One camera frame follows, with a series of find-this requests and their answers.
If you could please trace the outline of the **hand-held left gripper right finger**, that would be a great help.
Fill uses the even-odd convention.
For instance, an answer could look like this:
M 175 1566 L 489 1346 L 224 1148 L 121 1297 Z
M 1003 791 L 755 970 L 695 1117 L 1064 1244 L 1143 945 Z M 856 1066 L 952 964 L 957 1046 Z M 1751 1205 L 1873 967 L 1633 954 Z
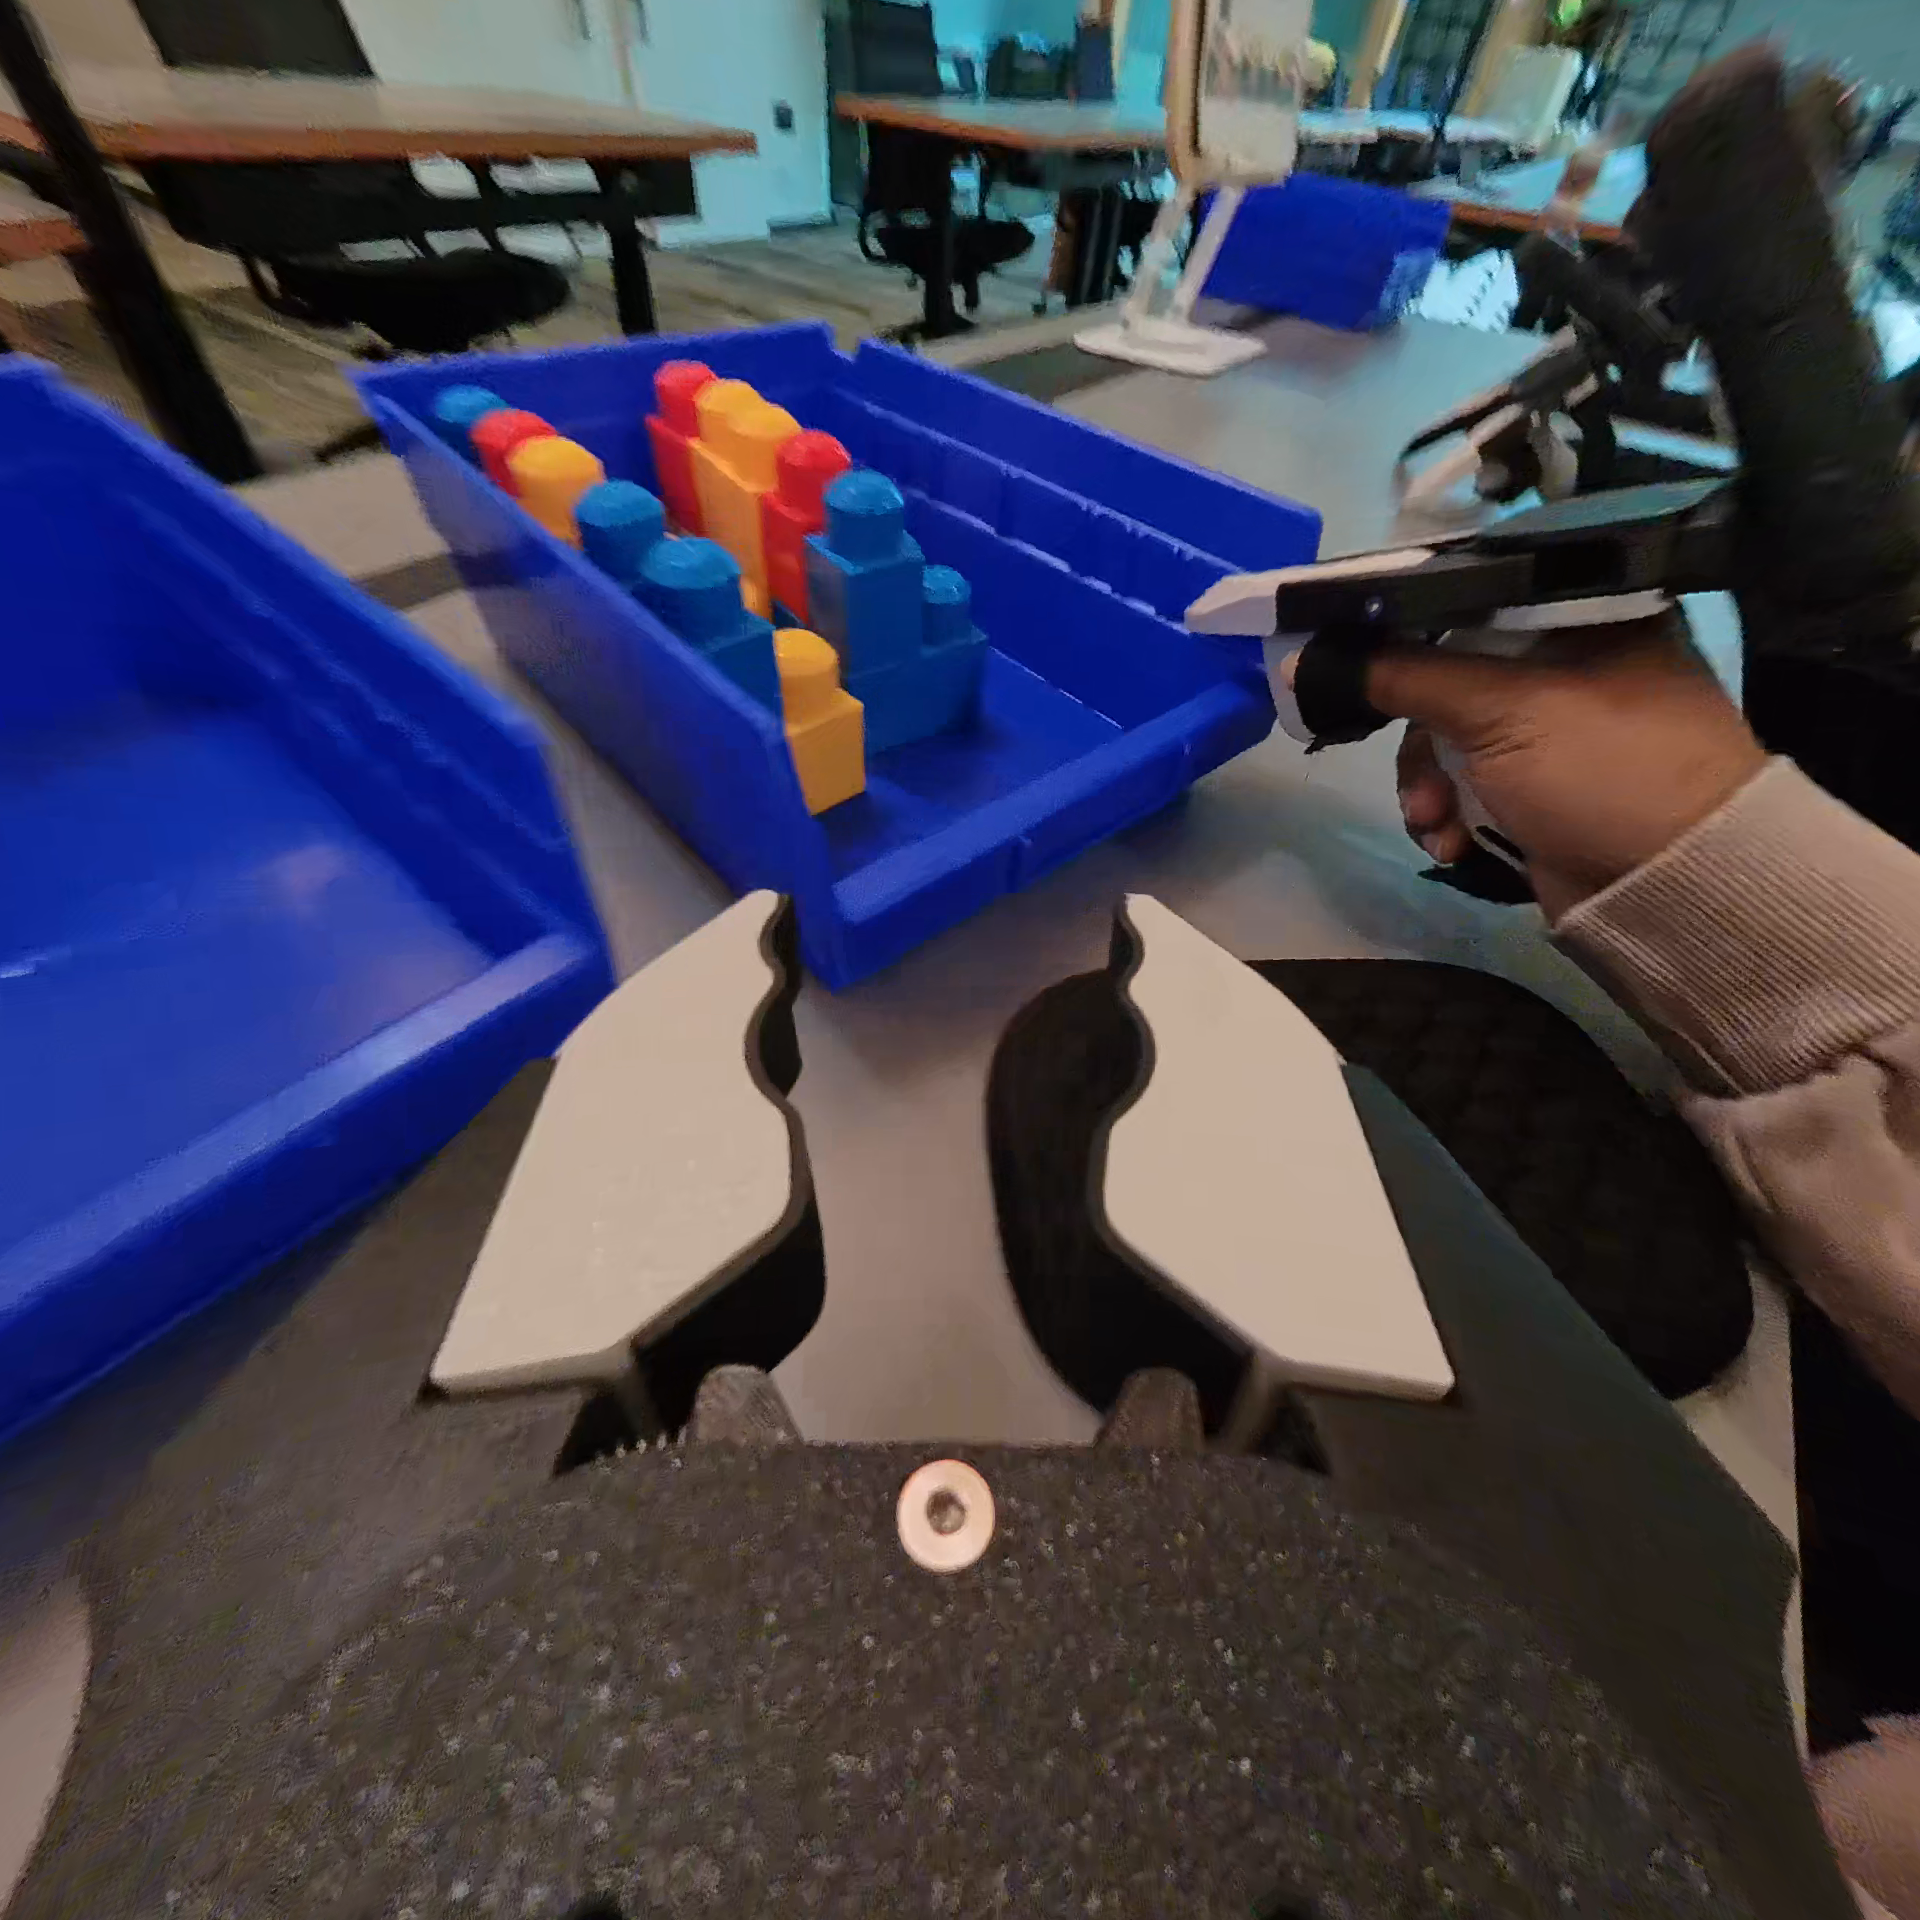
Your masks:
M 1433 1324 L 1347 1062 L 1278 987 L 1159 898 L 1115 913 L 1143 1081 L 1101 1146 L 1101 1223 L 1283 1386 L 1437 1403 Z

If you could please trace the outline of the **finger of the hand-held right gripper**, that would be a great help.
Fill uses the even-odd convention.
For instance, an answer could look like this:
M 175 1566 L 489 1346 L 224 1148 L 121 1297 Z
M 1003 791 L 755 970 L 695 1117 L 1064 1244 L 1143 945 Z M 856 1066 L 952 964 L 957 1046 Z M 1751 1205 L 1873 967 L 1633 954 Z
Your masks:
M 1211 638 L 1273 638 L 1288 631 L 1279 612 L 1293 602 L 1305 602 L 1307 612 L 1315 612 L 1327 595 L 1347 591 L 1351 583 L 1396 581 L 1436 555 L 1433 543 L 1412 543 L 1343 559 L 1229 574 L 1189 603 L 1184 627 Z

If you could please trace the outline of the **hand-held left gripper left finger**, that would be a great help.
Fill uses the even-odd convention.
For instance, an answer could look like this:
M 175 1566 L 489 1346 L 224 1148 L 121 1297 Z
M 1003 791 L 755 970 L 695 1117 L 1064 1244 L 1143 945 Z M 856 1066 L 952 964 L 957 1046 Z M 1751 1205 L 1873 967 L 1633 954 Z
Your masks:
M 563 1042 L 449 1310 L 449 1398 L 581 1388 L 635 1436 L 721 1369 L 771 1373 L 825 1307 L 803 1119 L 796 905 L 752 892 Z

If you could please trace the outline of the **blue plastic bin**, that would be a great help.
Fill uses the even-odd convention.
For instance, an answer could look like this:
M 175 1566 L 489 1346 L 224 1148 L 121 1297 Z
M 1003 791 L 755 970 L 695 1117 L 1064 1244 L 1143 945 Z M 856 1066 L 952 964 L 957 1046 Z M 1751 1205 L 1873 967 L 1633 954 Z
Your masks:
M 1 1436 L 436 1154 L 612 991 L 536 725 L 1 374 Z
M 637 598 L 534 529 L 436 428 L 473 383 L 651 486 L 641 407 L 704 362 L 903 490 L 903 529 L 972 587 L 980 716 L 878 757 L 813 818 L 774 717 Z M 843 989 L 1022 892 L 1252 750 L 1275 725 L 1257 646 L 1184 612 L 1235 572 L 1316 559 L 1320 515 L 1222 470 L 822 322 L 471 351 L 353 378 L 495 649 L 739 893 L 790 895 L 807 967 Z
M 1420 300 L 1449 227 L 1446 201 L 1293 174 L 1245 189 L 1203 297 L 1326 329 L 1390 329 Z

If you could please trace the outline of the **blue two-stud mega block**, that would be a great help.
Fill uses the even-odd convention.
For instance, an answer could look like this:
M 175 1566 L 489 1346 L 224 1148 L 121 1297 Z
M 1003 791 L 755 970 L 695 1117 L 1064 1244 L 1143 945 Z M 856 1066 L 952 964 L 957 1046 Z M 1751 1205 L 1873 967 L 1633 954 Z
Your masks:
M 969 729 L 988 651 L 972 585 L 952 567 L 925 565 L 915 596 L 897 579 L 881 598 L 854 603 L 846 687 L 862 706 L 868 758 Z

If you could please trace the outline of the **person's right forearm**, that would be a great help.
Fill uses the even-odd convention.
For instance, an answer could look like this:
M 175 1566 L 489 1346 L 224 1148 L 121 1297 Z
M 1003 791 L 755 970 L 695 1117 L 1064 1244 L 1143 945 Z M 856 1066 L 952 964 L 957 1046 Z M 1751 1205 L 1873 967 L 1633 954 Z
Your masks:
M 1918 854 L 1771 758 L 1555 939 L 1660 1042 L 1755 1244 L 1918 1410 Z

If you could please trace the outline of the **person's right hand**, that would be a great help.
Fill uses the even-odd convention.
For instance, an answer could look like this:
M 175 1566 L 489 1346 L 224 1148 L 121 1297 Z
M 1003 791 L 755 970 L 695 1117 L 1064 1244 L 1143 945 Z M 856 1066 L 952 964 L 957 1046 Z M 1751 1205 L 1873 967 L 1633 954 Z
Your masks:
M 1558 631 L 1520 659 L 1381 651 L 1366 700 L 1400 721 L 1400 821 L 1453 866 L 1473 801 L 1560 921 L 1705 823 L 1766 766 L 1677 610 Z

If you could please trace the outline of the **black wrist rest pad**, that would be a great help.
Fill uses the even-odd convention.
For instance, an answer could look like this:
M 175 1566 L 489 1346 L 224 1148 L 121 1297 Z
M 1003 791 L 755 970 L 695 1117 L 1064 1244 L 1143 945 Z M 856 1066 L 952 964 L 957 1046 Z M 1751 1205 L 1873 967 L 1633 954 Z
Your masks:
M 1252 971 L 1429 1130 L 1660 1394 L 1683 1401 L 1735 1366 L 1755 1310 L 1732 1196 L 1568 1015 L 1500 975 L 1400 958 Z M 1007 1021 L 984 1108 L 999 1249 L 1028 1334 L 1084 1403 L 1108 1410 L 1131 1373 L 1171 1369 L 1215 1433 L 1243 1348 L 1118 1259 L 1089 1214 L 1097 1127 L 1140 1068 L 1105 971 Z

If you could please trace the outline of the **black office chair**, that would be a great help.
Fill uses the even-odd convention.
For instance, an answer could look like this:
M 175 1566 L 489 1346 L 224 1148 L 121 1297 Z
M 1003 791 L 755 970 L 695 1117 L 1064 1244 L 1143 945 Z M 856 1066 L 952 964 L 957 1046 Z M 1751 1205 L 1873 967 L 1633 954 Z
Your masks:
M 497 244 L 435 252 L 431 198 L 401 161 L 158 161 L 166 223 L 237 260 L 254 297 L 383 351 L 454 355 L 552 317 L 569 279 Z
M 916 106 L 944 98 L 929 4 L 848 4 L 849 91 Z M 916 322 L 889 331 L 901 345 L 972 329 L 983 274 L 1019 260 L 1033 236 L 1014 220 L 960 214 L 952 146 L 916 127 L 856 122 L 862 135 L 859 253 L 915 279 L 924 292 Z

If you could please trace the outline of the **long wooden desk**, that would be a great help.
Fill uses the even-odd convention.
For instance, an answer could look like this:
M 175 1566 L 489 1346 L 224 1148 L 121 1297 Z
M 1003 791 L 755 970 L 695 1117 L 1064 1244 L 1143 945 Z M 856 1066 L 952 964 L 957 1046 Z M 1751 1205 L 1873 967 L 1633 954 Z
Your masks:
M 1152 186 L 1168 169 L 1161 127 L 1115 102 L 969 102 L 947 97 L 939 102 L 910 102 L 837 91 L 831 115 L 853 125 L 880 122 L 933 132 L 952 146 L 955 164 L 960 161 L 1025 161 L 1037 174 L 1037 189 L 1052 196 L 1089 196 L 1071 238 L 1064 295 L 1069 309 L 1112 300 L 1123 204 L 1133 188 Z

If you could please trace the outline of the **wooden desk with black legs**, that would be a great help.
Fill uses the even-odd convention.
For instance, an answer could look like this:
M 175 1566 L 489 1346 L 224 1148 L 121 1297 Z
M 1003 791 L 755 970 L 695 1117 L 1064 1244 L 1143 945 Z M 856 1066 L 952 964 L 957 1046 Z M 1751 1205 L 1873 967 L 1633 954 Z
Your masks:
M 1 68 L 4 142 L 53 164 L 68 198 L 54 221 L 76 233 L 63 252 L 81 292 L 160 435 L 224 484 L 249 483 L 263 466 L 177 315 L 109 163 L 147 169 L 155 163 L 575 161 L 597 181 L 581 218 L 608 236 L 617 319 L 637 334 L 655 327 L 655 309 L 641 210 L 623 181 L 640 167 L 757 153 L 757 137 L 744 127 L 495 87 L 137 67 L 60 71 L 29 12 L 12 3 L 1 4 Z

